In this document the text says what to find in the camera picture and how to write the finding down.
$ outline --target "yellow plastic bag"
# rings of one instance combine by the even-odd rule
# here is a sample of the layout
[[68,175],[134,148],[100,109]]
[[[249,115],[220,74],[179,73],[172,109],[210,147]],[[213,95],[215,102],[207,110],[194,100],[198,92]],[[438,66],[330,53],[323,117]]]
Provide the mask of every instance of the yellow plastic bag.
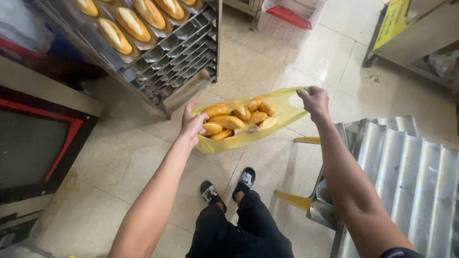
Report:
[[[296,94],[297,90],[305,90],[305,87],[285,88],[270,92],[268,94],[256,96],[258,99],[263,100],[276,109],[276,113],[273,115],[273,117],[277,119],[277,125],[257,131],[252,134],[231,136],[222,141],[215,141],[205,136],[198,135],[199,143],[196,146],[197,149],[203,153],[217,153],[229,149],[239,148],[253,141],[273,134],[283,127],[304,117],[308,113],[307,111],[289,104],[290,96]],[[230,109],[236,109],[241,105],[250,104],[253,98],[254,97],[238,98],[221,103],[227,104]],[[196,115],[204,108],[206,107],[195,108],[192,110],[191,114]]]

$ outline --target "baguette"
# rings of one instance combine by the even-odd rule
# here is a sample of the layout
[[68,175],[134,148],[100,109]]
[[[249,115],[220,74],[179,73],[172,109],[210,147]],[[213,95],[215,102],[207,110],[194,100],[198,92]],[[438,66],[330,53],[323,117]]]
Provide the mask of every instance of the baguette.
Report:
[[189,6],[192,6],[196,2],[196,0],[181,0],[181,1]]
[[77,0],[77,3],[80,11],[84,14],[92,17],[96,17],[99,14],[92,0]]
[[242,121],[247,121],[250,119],[250,111],[246,106],[239,107],[235,109],[233,112]]
[[115,11],[116,21],[134,38],[148,42],[151,40],[150,33],[137,15],[126,7],[117,7]]
[[250,119],[249,121],[247,121],[247,124],[259,124],[263,122],[267,117],[268,115],[265,112],[260,112],[260,111],[253,112],[250,115]]
[[230,129],[230,130],[236,130],[236,129],[246,126],[246,123],[244,123],[244,121],[240,120],[237,117],[228,116],[228,115],[213,117],[209,119],[208,122],[217,123],[221,125],[224,129]]
[[210,138],[212,140],[220,141],[220,140],[223,140],[223,139],[225,139],[226,137],[228,137],[228,136],[230,136],[232,134],[233,134],[232,130],[223,130],[223,131],[221,131],[221,132],[219,132],[217,134],[211,135]]
[[266,128],[273,127],[275,125],[277,125],[277,119],[274,117],[268,117],[258,125],[258,128],[260,128],[260,130],[263,130]]
[[185,16],[177,0],[155,0],[155,2],[174,19],[180,20]]
[[113,22],[104,18],[98,18],[97,29],[114,49],[125,55],[132,52],[132,46]]
[[223,130],[222,126],[216,123],[205,123],[203,124],[204,129],[206,130],[202,136],[214,135]]
[[261,105],[261,100],[253,99],[252,102],[247,106],[249,108],[250,113],[253,113],[257,110],[257,108]]
[[207,113],[209,118],[231,114],[230,107],[228,107],[226,104],[215,104],[205,108],[202,112]]
[[140,16],[142,16],[151,26],[157,29],[164,29],[166,27],[164,18],[158,8],[156,8],[150,0],[134,0],[132,3]]
[[261,105],[257,108],[258,111],[265,112],[268,116],[276,114],[276,110],[268,103],[262,101]]

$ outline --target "yellow sign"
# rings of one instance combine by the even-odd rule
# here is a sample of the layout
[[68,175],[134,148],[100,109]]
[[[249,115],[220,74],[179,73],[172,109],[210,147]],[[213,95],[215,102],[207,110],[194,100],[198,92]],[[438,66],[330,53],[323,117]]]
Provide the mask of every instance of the yellow sign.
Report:
[[410,26],[406,24],[405,17],[409,1],[410,0],[391,0],[373,49],[377,49],[384,45],[387,41],[390,41]]

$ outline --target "white plastic basket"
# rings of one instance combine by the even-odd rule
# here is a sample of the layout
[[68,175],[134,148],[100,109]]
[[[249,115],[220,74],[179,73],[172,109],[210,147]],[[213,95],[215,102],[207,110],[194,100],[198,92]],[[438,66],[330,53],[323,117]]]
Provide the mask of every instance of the white plastic basket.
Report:
[[[281,20],[266,10],[281,5],[308,20],[312,29],[305,30]],[[325,0],[265,0],[261,6],[258,30],[290,46],[299,47],[314,32],[325,7]]]

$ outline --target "tiled floor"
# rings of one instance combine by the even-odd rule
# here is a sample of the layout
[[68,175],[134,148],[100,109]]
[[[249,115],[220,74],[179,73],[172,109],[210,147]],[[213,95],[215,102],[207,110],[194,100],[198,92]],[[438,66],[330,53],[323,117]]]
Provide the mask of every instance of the tiled floor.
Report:
[[[247,16],[225,6],[218,83],[193,99],[212,104],[317,85],[328,90],[335,122],[413,114],[427,140],[458,148],[450,93],[389,62],[360,67],[383,0],[328,0],[326,5],[320,25],[300,49],[249,30]],[[179,133],[183,107],[165,121],[132,96],[112,92],[105,99],[111,108],[40,222],[44,234],[37,234],[39,247],[57,258],[106,256],[123,216]],[[273,196],[274,190],[301,196],[312,192],[322,154],[320,146],[292,142],[301,135],[318,135],[309,115],[245,147],[220,154],[194,150],[153,256],[187,253],[195,220],[205,207],[198,195],[204,180],[215,184],[228,205],[228,220],[235,223],[236,205],[230,195],[242,169],[252,166],[257,171],[254,189],[291,240],[295,256],[328,257],[334,232]]]

